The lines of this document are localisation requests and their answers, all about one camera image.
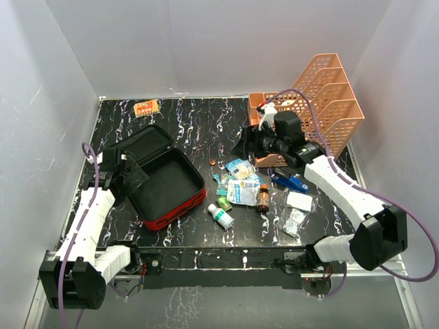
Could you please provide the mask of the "red black medicine case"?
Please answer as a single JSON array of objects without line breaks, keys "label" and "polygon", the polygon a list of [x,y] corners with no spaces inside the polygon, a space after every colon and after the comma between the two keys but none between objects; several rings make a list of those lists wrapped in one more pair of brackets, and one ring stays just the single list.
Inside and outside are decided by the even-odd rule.
[{"label": "red black medicine case", "polygon": [[129,200],[149,230],[157,231],[201,204],[205,182],[172,137],[148,125],[111,147],[128,151],[149,178]]}]

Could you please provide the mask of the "brown medicine bottle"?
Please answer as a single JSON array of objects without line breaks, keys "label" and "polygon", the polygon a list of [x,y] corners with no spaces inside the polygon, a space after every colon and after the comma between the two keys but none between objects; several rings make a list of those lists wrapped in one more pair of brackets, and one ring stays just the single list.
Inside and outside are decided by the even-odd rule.
[{"label": "brown medicine bottle", "polygon": [[259,213],[266,213],[270,207],[270,194],[267,184],[262,184],[257,193],[256,211]]}]

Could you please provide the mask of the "green wind oil box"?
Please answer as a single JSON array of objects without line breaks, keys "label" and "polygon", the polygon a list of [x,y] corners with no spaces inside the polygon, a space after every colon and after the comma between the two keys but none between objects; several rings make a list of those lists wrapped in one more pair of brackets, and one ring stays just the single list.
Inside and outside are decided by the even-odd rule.
[{"label": "green wind oil box", "polygon": [[218,206],[224,211],[229,211],[232,209],[230,202],[227,200],[225,196],[220,196],[216,199]]}]

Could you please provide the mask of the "white gauze pad bag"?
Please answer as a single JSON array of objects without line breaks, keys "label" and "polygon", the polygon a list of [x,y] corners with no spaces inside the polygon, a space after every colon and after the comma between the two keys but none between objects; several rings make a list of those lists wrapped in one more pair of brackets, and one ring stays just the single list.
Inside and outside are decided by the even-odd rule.
[{"label": "white gauze pad bag", "polygon": [[313,212],[316,208],[316,201],[313,195],[296,191],[289,192],[285,204],[304,212]]}]

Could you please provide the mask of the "white green pill bottle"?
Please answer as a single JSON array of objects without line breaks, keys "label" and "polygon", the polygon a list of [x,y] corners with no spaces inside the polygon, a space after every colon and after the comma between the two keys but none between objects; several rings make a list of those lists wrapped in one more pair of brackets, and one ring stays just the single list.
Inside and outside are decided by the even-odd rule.
[{"label": "white green pill bottle", "polygon": [[218,208],[215,204],[210,204],[208,206],[208,212],[212,215],[213,219],[223,227],[223,229],[228,230],[234,222],[234,219],[222,208]]}]

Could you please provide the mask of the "clear plastic packet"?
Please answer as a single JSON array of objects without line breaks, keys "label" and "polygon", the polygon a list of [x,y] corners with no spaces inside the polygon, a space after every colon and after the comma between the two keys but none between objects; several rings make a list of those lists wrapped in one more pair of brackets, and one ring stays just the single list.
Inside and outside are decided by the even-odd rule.
[{"label": "clear plastic packet", "polygon": [[296,238],[299,236],[299,229],[307,217],[306,212],[286,206],[280,215],[278,228],[287,235]]}]

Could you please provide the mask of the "teal round tape packet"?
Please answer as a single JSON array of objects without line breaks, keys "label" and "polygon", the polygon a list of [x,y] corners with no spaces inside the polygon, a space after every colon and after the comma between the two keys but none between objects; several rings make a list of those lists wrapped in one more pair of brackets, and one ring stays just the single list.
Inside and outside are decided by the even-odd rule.
[{"label": "teal round tape packet", "polygon": [[225,173],[225,174],[222,174],[221,176],[219,176],[218,174],[214,174],[213,179],[217,182],[216,194],[217,195],[227,195],[228,183],[230,180],[234,180],[235,178],[233,175],[231,175],[229,173]]}]

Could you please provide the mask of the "white blue gauze packet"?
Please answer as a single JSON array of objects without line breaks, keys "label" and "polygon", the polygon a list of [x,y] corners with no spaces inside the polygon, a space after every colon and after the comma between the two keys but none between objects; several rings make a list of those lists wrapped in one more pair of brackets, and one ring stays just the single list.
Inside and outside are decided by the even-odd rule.
[{"label": "white blue gauze packet", "polygon": [[229,180],[226,199],[236,205],[256,206],[260,184],[251,180]]}]

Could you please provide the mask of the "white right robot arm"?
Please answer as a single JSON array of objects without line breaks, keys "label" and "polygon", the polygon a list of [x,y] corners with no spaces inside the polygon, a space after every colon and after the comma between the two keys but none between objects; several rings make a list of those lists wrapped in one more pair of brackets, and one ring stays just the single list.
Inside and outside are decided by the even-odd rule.
[{"label": "white right robot arm", "polygon": [[306,180],[323,191],[351,221],[355,232],[324,236],[306,246],[299,260],[310,270],[320,272],[331,262],[356,262],[372,271],[407,249],[407,214],[359,189],[325,150],[306,141],[295,112],[279,112],[261,125],[249,125],[231,153],[245,159],[249,154],[264,158],[277,154],[293,169],[303,168]]}]

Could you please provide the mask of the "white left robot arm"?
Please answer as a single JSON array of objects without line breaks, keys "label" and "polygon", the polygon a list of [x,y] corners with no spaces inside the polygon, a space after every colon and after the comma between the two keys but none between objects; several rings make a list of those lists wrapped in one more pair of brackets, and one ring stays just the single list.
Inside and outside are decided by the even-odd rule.
[{"label": "white left robot arm", "polygon": [[102,253],[97,253],[97,244],[110,210],[146,183],[148,175],[126,149],[110,148],[95,154],[86,143],[82,149],[95,172],[81,191],[80,205],[64,242],[39,269],[47,301],[58,310],[98,309],[107,284],[122,270],[135,273],[142,263],[134,241],[114,241]]}]

